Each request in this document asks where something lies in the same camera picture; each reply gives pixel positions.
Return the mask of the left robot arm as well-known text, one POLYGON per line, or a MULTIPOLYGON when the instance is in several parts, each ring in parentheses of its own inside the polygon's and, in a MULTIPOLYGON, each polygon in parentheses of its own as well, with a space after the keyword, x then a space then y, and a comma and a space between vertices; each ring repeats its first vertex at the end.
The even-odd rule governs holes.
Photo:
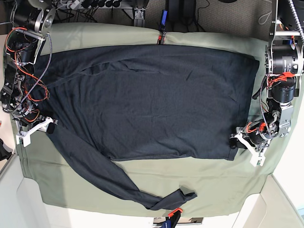
POLYGON ((265 75, 252 101, 259 118, 237 127, 231 149, 244 148, 261 159, 275 138, 285 138, 292 128, 292 100, 300 95, 304 73, 304 2, 272 1, 269 40, 265 49, 265 75))

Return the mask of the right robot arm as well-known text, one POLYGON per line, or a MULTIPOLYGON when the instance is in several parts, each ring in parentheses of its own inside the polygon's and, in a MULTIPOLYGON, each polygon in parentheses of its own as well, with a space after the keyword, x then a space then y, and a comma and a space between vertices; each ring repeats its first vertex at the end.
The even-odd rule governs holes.
POLYGON ((29 139, 35 131, 46 132, 55 122, 38 109, 38 104, 50 96, 42 81, 46 70, 34 75, 37 58, 45 42, 51 41, 49 29, 55 12, 50 0, 17 0, 11 11, 12 30, 4 44, 6 64, 0 102, 3 111, 16 121, 18 141, 29 139))

